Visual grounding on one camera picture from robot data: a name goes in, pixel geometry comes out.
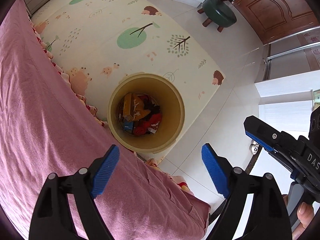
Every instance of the yellow bucket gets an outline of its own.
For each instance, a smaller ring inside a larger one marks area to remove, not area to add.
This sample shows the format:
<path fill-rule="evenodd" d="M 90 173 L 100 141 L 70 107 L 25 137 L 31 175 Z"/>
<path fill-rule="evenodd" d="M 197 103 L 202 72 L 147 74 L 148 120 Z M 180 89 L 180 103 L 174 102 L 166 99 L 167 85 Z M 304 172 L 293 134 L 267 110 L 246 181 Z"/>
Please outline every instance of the yellow bucket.
<path fill-rule="evenodd" d="M 128 93 L 150 95 L 160 106 L 162 121 L 155 134 L 134 136 L 123 130 L 118 121 L 118 105 Z M 113 136 L 126 148 L 140 153 L 158 153 L 177 139 L 183 127 L 185 110 L 175 86 L 162 76 L 137 73 L 122 81 L 112 93 L 108 105 L 108 124 Z"/>

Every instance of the blue gripper pad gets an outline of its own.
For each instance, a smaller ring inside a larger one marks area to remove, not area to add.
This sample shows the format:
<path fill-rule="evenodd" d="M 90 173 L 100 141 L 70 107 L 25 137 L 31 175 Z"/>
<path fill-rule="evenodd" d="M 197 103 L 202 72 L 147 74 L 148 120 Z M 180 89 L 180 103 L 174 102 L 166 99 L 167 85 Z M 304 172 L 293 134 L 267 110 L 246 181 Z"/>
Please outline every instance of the blue gripper pad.
<path fill-rule="evenodd" d="M 213 184 L 215 185 L 219 194 L 222 194 L 224 198 L 228 198 L 230 191 L 228 188 L 228 178 L 220 167 L 216 156 L 217 154 L 210 147 L 210 145 L 203 145 L 201 150 L 202 161 L 209 172 Z"/>
<path fill-rule="evenodd" d="M 113 147 L 108 157 L 101 164 L 96 175 L 92 179 L 92 190 L 90 192 L 91 197 L 95 199 L 98 195 L 101 195 L 119 161 L 119 148 Z"/>
<path fill-rule="evenodd" d="M 268 151 L 274 151 L 274 149 L 272 147 L 270 147 L 268 144 L 266 144 L 265 142 L 261 141 L 260 139 L 258 139 L 257 137 L 255 137 L 253 134 L 245 131 L 245 134 L 247 136 L 249 136 L 251 139 L 255 140 L 257 143 L 259 143 L 263 148 L 265 148 Z"/>

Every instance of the trash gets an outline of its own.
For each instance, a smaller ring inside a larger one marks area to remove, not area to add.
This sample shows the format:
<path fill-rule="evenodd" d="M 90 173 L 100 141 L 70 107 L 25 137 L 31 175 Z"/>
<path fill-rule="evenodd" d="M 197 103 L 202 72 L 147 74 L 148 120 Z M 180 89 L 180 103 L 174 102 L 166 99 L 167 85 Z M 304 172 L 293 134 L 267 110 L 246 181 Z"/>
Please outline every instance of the trash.
<path fill-rule="evenodd" d="M 126 94 L 117 115 L 123 129 L 135 136 L 156 133 L 162 120 L 160 106 L 151 96 L 141 93 Z"/>

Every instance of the red cloth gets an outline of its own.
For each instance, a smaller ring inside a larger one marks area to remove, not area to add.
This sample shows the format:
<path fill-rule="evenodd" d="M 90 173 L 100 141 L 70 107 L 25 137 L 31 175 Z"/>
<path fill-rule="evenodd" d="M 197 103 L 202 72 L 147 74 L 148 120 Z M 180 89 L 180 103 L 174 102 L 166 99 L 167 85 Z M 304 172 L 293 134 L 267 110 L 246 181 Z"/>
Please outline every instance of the red cloth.
<path fill-rule="evenodd" d="M 151 118 L 149 119 L 149 121 L 143 121 L 142 125 L 137 126 L 133 129 L 133 134 L 135 136 L 141 136 L 141 135 L 145 135 L 147 132 L 148 127 L 150 127 L 152 124 L 156 124 L 158 122 L 161 122 L 162 120 L 162 114 L 154 114 L 153 116 L 151 116 Z"/>

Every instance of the play mat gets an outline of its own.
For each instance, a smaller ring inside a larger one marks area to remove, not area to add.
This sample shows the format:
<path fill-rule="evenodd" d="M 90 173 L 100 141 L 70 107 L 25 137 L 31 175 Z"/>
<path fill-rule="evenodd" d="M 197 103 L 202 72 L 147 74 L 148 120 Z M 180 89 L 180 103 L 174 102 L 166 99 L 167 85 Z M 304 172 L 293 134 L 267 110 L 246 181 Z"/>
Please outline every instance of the play mat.
<path fill-rule="evenodd" d="M 50 0 L 32 21 L 52 61 L 70 75 L 73 91 L 98 108 L 102 121 L 121 80 L 154 73 L 181 93 L 181 138 L 224 79 L 207 52 L 147 0 Z M 169 150 L 153 157 L 162 160 Z"/>

